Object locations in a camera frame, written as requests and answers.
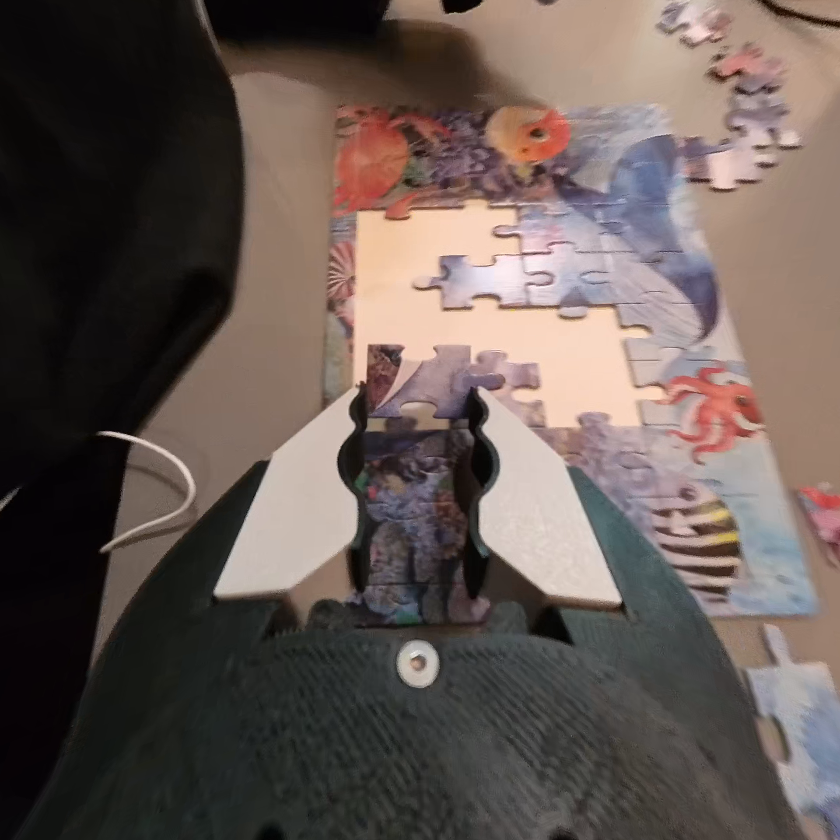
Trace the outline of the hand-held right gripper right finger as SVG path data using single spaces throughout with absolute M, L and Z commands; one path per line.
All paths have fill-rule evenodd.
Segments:
M 623 598 L 565 460 L 486 388 L 467 400 L 465 588 L 472 600 L 615 612 Z

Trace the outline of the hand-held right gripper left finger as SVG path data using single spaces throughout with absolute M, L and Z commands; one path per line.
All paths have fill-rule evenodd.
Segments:
M 280 446 L 213 590 L 218 602 L 277 602 L 304 618 L 345 602 L 370 572 L 370 515 L 357 480 L 367 427 L 364 384 Z

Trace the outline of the dolphin tail puzzle piece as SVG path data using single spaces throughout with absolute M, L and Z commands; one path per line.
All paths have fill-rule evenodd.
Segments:
M 401 344 L 367 346 L 365 394 L 367 415 L 398 418 L 408 403 L 434 406 L 434 417 L 448 421 L 466 416 L 472 388 L 484 376 L 474 369 L 468 345 L 437 345 L 425 360 L 409 360 Z

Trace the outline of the red striped puzzle piece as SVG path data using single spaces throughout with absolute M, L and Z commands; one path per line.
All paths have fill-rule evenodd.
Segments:
M 795 491 L 830 566 L 839 570 L 839 493 L 829 482 Z

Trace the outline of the blue lilac puzzle piece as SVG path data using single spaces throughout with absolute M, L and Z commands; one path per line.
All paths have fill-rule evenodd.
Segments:
M 779 627 L 763 626 L 771 664 L 746 668 L 758 716 L 774 721 L 787 747 L 776 763 L 788 802 L 839 838 L 839 698 L 828 666 L 793 659 Z

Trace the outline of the assembled sea jigsaw puzzle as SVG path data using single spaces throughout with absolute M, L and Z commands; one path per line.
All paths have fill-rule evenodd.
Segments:
M 581 469 L 713 617 L 809 616 L 816 594 L 759 401 L 656 106 L 423 111 L 335 122 L 322 402 L 370 343 L 468 345 L 481 385 Z M 357 603 L 477 621 L 455 552 L 465 418 L 377 418 L 382 524 Z

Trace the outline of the pink purple coral puzzle piece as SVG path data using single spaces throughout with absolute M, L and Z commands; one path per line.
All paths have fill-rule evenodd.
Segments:
M 719 50 L 707 70 L 717 80 L 734 79 L 736 88 L 745 93 L 778 90 L 785 73 L 782 58 L 765 55 L 763 48 L 752 42 Z

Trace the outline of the striped white purple puzzle piece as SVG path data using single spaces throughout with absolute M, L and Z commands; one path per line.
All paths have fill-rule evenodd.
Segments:
M 705 183 L 716 192 L 730 192 L 741 184 L 760 182 L 777 159 L 766 148 L 754 146 L 745 135 L 709 143 L 700 136 L 681 140 L 683 171 L 689 182 Z

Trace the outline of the white purple leaf puzzle piece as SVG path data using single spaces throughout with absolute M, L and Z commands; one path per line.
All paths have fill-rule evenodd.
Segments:
M 672 1 L 659 13 L 657 28 L 667 35 L 678 34 L 690 46 L 715 44 L 727 37 L 733 17 L 715 4 Z

